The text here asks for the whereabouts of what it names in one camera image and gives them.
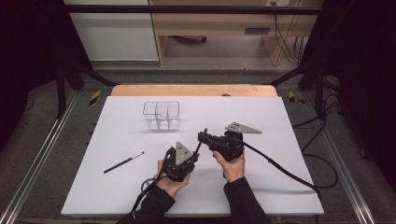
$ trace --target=person's left hand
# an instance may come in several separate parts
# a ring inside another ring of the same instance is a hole
[[[154,178],[157,178],[158,173],[161,171],[161,167],[163,167],[163,160],[158,161],[158,172]],[[158,181],[157,186],[165,190],[172,198],[175,198],[178,191],[189,184],[190,176],[191,174],[188,174],[183,182],[172,181],[168,177],[165,177]]]

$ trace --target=pen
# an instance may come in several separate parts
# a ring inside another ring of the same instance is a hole
[[[137,153],[136,155],[132,156],[131,158],[129,158],[129,159],[125,160],[125,161],[122,161],[122,162],[120,162],[119,164],[117,164],[117,165],[115,165],[115,166],[112,166],[112,167],[108,168],[108,169],[105,170],[103,173],[105,174],[105,173],[107,173],[107,172],[109,172],[109,171],[111,171],[111,170],[114,170],[114,169],[116,169],[117,167],[123,165],[124,163],[126,163],[126,162],[128,162],[128,161],[131,161],[131,160],[133,160],[134,158],[136,158],[136,157],[138,157],[138,156],[141,156],[141,155],[143,155],[143,154],[145,154],[144,151],[142,151],[142,152],[140,152],[140,153]]]

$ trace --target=pen holder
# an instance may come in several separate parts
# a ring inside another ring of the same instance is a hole
[[[143,115],[149,130],[179,130],[178,102],[145,102]]]

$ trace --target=wooden desk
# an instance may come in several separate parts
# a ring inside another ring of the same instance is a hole
[[[271,0],[149,0],[152,6],[243,6],[269,7]],[[280,7],[320,7],[323,0],[288,0]],[[160,64],[169,35],[192,36],[262,36],[265,49],[274,66],[279,65],[285,43],[279,32],[288,42],[291,36],[309,37],[317,16],[278,15],[276,24],[274,15],[222,15],[222,14],[152,14],[154,34]]]
[[[220,97],[223,93],[229,93],[232,97]],[[144,104],[164,101],[180,103],[180,129],[149,131],[143,116]],[[234,121],[262,130],[262,134],[244,135],[244,141],[312,183],[285,106],[282,99],[276,97],[273,87],[120,85],[106,99],[62,214],[72,217],[120,217],[129,213],[140,193],[141,183],[155,174],[157,160],[163,158],[170,146],[174,147],[180,141],[195,150],[198,132],[207,128],[211,134],[222,135],[224,127]],[[145,151],[143,156],[114,171],[103,173],[105,169],[142,150]],[[199,154],[190,184],[178,193],[176,204],[166,216],[230,215],[222,191],[225,180],[221,177],[221,167],[207,146],[201,146]],[[280,173],[254,151],[246,150],[245,155],[249,185],[269,216],[323,214],[318,196],[312,189]]]

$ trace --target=black sleeve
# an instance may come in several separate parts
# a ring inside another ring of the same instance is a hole
[[[165,190],[154,186],[143,200],[139,210],[123,217],[117,224],[160,224],[163,214],[167,212],[175,200]]]
[[[227,183],[224,192],[230,203],[233,224],[270,224],[271,220],[254,197],[245,177]]]

